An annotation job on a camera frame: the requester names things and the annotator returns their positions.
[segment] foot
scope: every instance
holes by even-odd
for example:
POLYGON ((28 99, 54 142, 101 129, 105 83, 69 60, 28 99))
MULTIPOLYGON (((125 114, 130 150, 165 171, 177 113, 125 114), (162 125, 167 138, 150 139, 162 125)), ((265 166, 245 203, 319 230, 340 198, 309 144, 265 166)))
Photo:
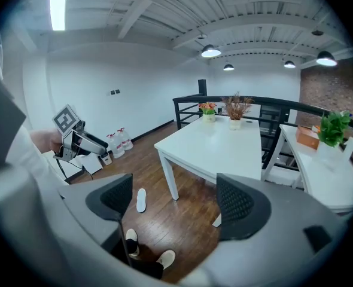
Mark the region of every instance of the foot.
POLYGON ((167 250, 166 252, 162 253, 162 255, 157 260, 157 262, 163 266, 163 269, 170 267, 174 261, 175 252, 173 250, 167 250))
MULTIPOLYGON (((127 230, 126 232, 126 240, 127 239, 132 239, 135 242, 138 242, 138 235, 136 231, 134 231, 132 228, 127 230)), ((136 257, 139 255, 139 246, 136 246, 136 251, 133 254, 129 254, 131 257, 136 257)))

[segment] white table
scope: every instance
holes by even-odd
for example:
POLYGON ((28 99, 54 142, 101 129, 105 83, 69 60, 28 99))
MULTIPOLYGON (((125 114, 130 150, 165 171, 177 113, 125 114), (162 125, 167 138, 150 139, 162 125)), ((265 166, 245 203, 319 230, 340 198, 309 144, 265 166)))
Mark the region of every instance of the white table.
MULTIPOLYGON (((219 172, 260 180, 259 123, 241 122, 241 130, 232 131, 228 117, 216 116, 214 123, 204 123, 199 118, 154 145, 174 200, 179 195, 170 161, 214 184, 219 172)), ((219 216, 214 226, 220 221, 219 216)))
POLYGON ((349 161, 340 169, 331 170, 317 159, 316 150, 296 141, 296 127, 280 125, 281 134, 272 154, 262 181, 265 180, 276 162, 287 140, 299 167, 300 177, 294 182, 296 187, 303 181, 304 190, 333 212, 349 212, 353 210, 353 164, 349 161))

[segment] orange box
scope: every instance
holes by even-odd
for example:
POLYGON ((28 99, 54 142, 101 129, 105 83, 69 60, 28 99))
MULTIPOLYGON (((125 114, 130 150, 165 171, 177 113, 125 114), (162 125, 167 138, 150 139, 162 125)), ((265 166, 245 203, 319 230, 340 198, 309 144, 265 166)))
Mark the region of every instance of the orange box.
POLYGON ((309 146, 312 149, 317 150, 319 145, 319 137, 318 134, 308 129, 306 127, 297 127, 296 131, 296 141, 300 144, 309 146))

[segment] slipper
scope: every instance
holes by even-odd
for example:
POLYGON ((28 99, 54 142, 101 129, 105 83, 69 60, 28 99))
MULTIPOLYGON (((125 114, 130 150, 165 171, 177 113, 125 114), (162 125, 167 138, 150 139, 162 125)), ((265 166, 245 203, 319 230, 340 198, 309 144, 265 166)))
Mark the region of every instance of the slipper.
POLYGON ((146 209, 146 191, 141 188, 136 195, 136 210, 140 213, 146 209))

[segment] floor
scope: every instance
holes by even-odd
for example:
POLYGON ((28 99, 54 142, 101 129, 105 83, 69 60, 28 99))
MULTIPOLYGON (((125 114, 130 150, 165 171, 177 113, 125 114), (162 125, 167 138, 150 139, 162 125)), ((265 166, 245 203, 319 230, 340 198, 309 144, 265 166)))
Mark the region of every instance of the floor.
MULTIPOLYGON (((156 261, 165 250, 176 253, 173 265, 162 280, 177 283, 199 265, 216 247, 219 229, 211 224, 219 215, 213 184, 173 165, 179 199, 171 197, 154 144, 177 130, 171 123, 134 143, 134 148, 96 172, 94 179, 116 173, 133 174, 133 199, 123 218, 123 229, 135 229, 140 242, 140 259, 156 261), (147 192, 147 208, 136 211, 136 194, 147 192)), ((82 175, 72 183, 89 181, 82 175)))

